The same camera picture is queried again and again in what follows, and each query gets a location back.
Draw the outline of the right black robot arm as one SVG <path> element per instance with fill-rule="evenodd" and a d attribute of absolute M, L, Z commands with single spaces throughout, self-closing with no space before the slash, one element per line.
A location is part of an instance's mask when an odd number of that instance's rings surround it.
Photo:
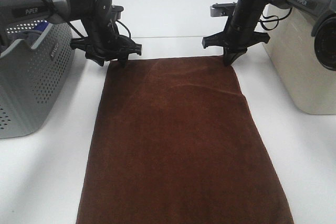
<path fill-rule="evenodd" d="M 248 47 L 270 40 L 266 32 L 256 32 L 257 24 L 278 22 L 277 16 L 261 20 L 265 6 L 280 9 L 296 8 L 315 19 L 311 36 L 317 60 L 328 70 L 335 70 L 335 0 L 238 0 L 236 3 L 214 4 L 211 16 L 226 16 L 227 23 L 220 33 L 204 37 L 202 45 L 220 46 L 224 49 L 224 65 L 231 65 L 247 52 Z"/>

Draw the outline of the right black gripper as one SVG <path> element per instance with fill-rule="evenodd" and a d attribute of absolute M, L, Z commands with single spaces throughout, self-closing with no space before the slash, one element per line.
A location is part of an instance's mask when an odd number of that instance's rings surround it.
<path fill-rule="evenodd" d="M 242 33 L 219 33 L 204 37 L 203 48 L 219 46 L 224 48 L 223 64 L 230 66 L 235 60 L 247 52 L 247 48 L 260 42 L 268 43 L 270 36 L 267 33 L 252 32 L 249 36 Z"/>

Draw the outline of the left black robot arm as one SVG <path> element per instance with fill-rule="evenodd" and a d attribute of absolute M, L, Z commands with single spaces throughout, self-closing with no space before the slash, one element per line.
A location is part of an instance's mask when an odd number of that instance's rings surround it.
<path fill-rule="evenodd" d="M 71 40 L 72 49 L 84 51 L 85 57 L 103 66 L 117 60 L 122 65 L 130 54 L 142 53 L 141 44 L 119 33 L 122 6 L 112 0 L 1 0 L 1 48 L 9 47 L 7 28 L 32 19 L 44 19 L 51 24 L 70 24 L 80 20 L 87 36 Z"/>

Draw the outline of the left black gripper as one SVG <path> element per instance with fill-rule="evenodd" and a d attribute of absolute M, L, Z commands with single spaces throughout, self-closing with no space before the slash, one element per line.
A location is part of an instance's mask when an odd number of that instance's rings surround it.
<path fill-rule="evenodd" d="M 130 54 L 142 55 L 142 45 L 124 35 L 118 35 L 114 41 L 109 41 L 105 46 L 91 42 L 89 37 L 76 38 L 71 40 L 70 47 L 84 51 L 86 59 L 100 66 L 104 66 L 106 61 L 117 60 L 124 68 Z"/>

